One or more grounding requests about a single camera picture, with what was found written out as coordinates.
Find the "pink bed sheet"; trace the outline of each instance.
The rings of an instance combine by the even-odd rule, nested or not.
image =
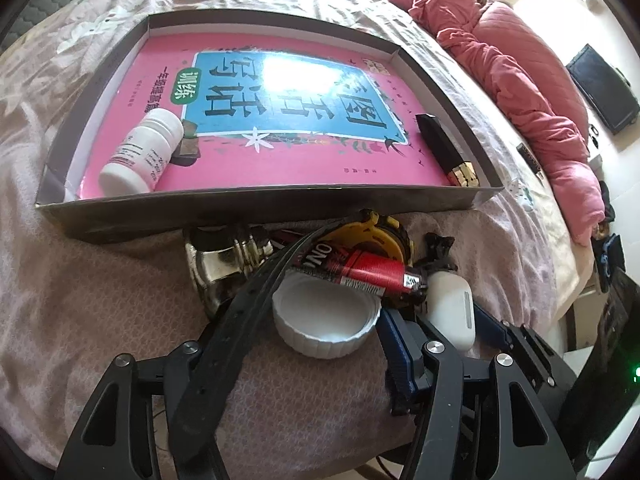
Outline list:
[[[482,85],[527,139],[551,182],[572,239],[588,246],[593,227],[604,218],[604,203],[598,179],[587,164],[584,139],[573,121],[554,113],[513,57],[475,37],[485,10],[477,0],[413,0],[408,12]]]

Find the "bottle cap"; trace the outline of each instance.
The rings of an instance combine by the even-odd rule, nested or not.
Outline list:
[[[295,270],[273,295],[273,319],[281,338],[318,359],[342,357],[359,348],[379,316],[379,297]]]
[[[165,108],[154,108],[140,121],[140,126],[147,126],[160,133],[172,149],[178,145],[184,135],[182,121],[173,112]]]

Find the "bed sheet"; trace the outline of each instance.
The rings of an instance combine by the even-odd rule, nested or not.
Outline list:
[[[410,17],[384,0],[75,0],[0,57],[0,426],[55,467],[110,360],[165,354],[206,318],[191,290],[180,233],[112,246],[63,237],[34,211],[47,150],[101,59],[145,15],[242,7],[309,16],[401,43],[449,95],[492,158],[504,192],[466,212],[401,216],[422,235],[456,237],[453,256],[474,298],[495,316],[544,332],[590,274],[546,180],[515,151],[519,134],[473,80]],[[321,478],[408,442],[389,415],[375,336],[332,361],[296,354],[265,321],[218,431],[236,479]],[[157,445],[172,469],[159,409]]]

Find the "black screen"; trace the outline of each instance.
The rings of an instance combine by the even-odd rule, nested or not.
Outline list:
[[[631,123],[640,108],[620,74],[587,45],[567,65],[578,88],[614,133]]]

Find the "white pill bottle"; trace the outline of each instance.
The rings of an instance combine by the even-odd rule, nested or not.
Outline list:
[[[120,143],[98,176],[105,196],[149,193],[171,159],[184,127],[177,115],[155,108]]]

